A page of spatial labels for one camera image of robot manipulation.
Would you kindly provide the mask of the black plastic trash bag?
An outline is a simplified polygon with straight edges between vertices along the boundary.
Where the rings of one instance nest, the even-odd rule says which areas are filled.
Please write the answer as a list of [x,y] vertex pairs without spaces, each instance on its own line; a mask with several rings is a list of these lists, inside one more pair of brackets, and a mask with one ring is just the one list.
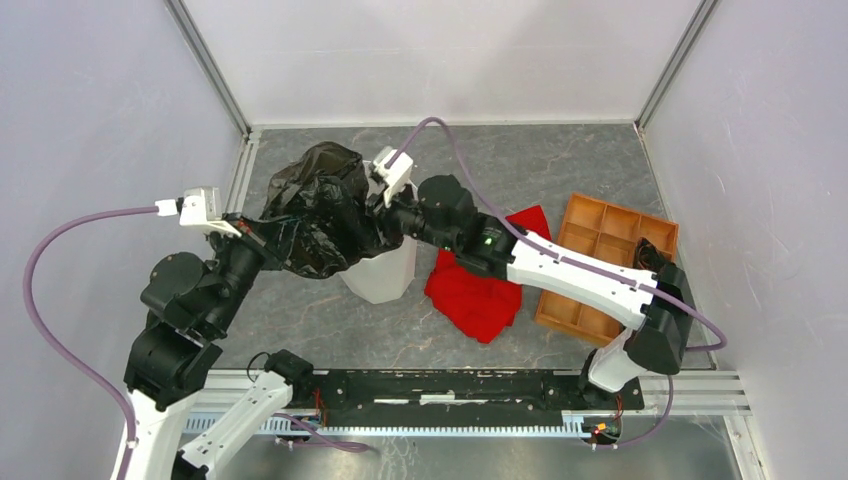
[[259,223],[281,254],[279,268],[326,279],[398,249],[402,238],[383,233],[367,214],[368,193],[362,155],[332,141],[273,174]]

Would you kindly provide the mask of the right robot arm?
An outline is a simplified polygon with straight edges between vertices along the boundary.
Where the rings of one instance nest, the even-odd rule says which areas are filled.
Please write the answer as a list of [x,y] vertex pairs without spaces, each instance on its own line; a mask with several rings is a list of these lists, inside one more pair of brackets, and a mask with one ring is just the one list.
[[667,263],[659,271],[596,259],[483,213],[452,175],[426,179],[418,189],[391,185],[370,208],[387,236],[404,235],[452,254],[472,275],[540,288],[598,310],[621,333],[597,349],[577,382],[591,408],[612,401],[630,380],[682,368],[693,323],[685,272]]

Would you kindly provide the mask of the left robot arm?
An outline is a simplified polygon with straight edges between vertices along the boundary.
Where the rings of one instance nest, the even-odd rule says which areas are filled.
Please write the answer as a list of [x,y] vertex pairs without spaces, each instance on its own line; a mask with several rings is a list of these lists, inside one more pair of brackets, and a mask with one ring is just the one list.
[[280,350],[219,420],[178,444],[222,354],[218,341],[258,274],[282,265],[270,243],[271,224],[227,214],[205,226],[213,258],[166,256],[140,295],[148,320],[131,346],[124,375],[135,417],[127,428],[131,458],[117,465],[118,479],[214,479],[274,413],[313,397],[313,365]]

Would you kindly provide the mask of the white octagonal trash bin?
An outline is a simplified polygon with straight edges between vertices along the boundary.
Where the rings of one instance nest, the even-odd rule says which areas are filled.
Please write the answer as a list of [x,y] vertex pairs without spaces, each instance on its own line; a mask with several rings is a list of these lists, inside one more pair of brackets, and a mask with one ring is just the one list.
[[404,237],[402,244],[374,258],[360,260],[338,274],[348,289],[372,304],[403,296],[415,276],[417,242]]

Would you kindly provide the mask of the red cloth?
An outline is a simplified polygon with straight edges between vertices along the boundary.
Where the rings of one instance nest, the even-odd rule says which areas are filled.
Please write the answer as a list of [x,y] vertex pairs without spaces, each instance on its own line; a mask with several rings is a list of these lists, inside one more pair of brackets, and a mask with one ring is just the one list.
[[424,293],[459,331],[482,344],[512,326],[523,303],[520,285],[475,276],[444,250],[437,255]]

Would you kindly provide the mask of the orange compartment tray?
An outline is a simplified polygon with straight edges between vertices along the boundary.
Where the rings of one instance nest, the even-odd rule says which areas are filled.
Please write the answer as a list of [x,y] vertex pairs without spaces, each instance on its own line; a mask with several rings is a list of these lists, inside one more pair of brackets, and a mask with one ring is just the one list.
[[[643,267],[645,263],[636,260],[639,241],[649,241],[665,259],[674,261],[678,236],[676,223],[574,193],[567,203],[557,243],[615,265]],[[535,321],[596,346],[607,345],[623,330],[612,317],[548,291],[541,293]]]

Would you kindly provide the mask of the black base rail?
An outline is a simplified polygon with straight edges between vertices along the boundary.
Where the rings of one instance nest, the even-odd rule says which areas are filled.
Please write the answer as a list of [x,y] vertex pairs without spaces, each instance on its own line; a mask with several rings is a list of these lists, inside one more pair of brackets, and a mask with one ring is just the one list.
[[318,370],[287,350],[250,362],[251,379],[282,373],[290,410],[322,427],[548,427],[562,414],[618,415],[644,408],[638,380],[609,393],[581,371],[554,369]]

